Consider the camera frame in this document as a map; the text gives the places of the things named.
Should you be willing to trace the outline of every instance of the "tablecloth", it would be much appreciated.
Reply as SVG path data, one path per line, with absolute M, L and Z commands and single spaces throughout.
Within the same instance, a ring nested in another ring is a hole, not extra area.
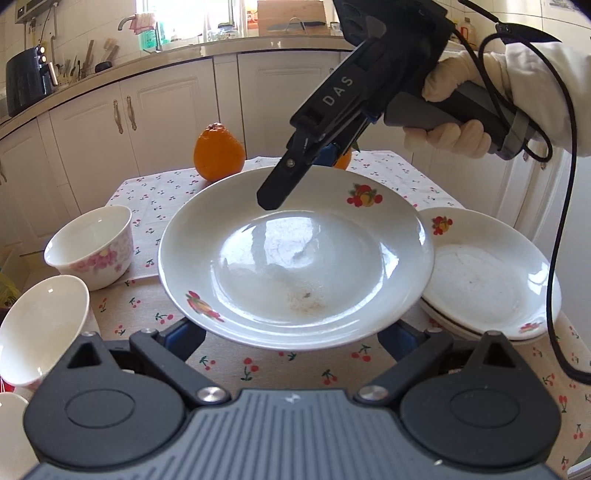
M 277 160 L 258 157 L 248 160 L 244 169 L 271 166 Z M 397 191 L 417 209 L 461 207 L 392 152 L 356 153 L 349 169 Z M 158 246 L 172 216 L 205 186 L 207 182 L 195 170 L 177 170 L 127 180 L 110 199 L 109 205 L 126 205 L 133 211 L 134 259 L 117 283 L 92 294 L 92 308 L 104 339 L 127 338 L 145 327 L 162 330 L 183 317 L 160 285 Z M 419 330 L 435 324 L 417 306 L 402 318 Z M 574 365 L 591 365 L 591 353 L 564 315 L 558 319 L 556 331 L 563 351 Z M 560 436 L 548 465 L 565 478 L 591 437 L 591 387 L 572 382 L 562 374 L 547 335 L 534 344 L 519 346 L 518 350 L 562 413 Z M 354 393 L 395 362 L 376 336 L 325 351 L 273 352 L 238 345 L 208 333 L 188 364 L 235 396 L 243 388 L 337 387 Z

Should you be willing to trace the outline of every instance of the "white glove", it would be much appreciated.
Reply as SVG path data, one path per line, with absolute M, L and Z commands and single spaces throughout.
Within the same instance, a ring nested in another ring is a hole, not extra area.
M 511 84 L 505 56 L 486 53 L 484 65 L 493 85 L 506 98 L 510 98 Z M 423 87 L 423 98 L 428 102 L 441 102 L 468 80 L 484 87 L 484 82 L 472 58 L 467 51 L 463 51 L 441 61 L 429 73 Z M 410 151 L 417 151 L 427 142 L 441 150 L 449 150 L 470 158 L 481 158 L 491 147 L 491 136 L 484 131 L 484 126 L 478 120 L 470 120 L 462 126 L 443 124 L 430 132 L 420 128 L 405 127 L 404 133 L 404 148 Z

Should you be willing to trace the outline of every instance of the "screw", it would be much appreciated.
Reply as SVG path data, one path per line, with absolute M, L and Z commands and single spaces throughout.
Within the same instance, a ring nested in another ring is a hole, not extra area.
M 380 401 L 388 396 L 388 390 L 380 385 L 367 385 L 359 390 L 358 395 L 367 401 Z
M 205 403 L 216 403 L 226 397 L 226 391 L 220 387 L 205 387 L 197 392 L 197 398 Z

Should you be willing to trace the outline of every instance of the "cutting board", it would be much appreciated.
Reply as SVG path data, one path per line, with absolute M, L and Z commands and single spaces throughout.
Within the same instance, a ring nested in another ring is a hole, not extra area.
M 328 26 L 291 27 L 287 32 L 269 32 L 272 25 L 287 25 L 290 19 L 297 17 L 304 22 L 321 21 L 326 23 L 324 3 L 318 0 L 259 0 L 258 2 L 259 36 L 266 35 L 330 35 Z

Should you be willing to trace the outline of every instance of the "towel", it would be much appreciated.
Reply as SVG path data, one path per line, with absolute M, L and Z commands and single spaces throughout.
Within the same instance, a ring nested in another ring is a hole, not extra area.
M 133 30 L 136 35 L 148 30 L 155 30 L 156 15 L 152 13 L 136 14 L 135 18 L 131 21 L 129 29 Z

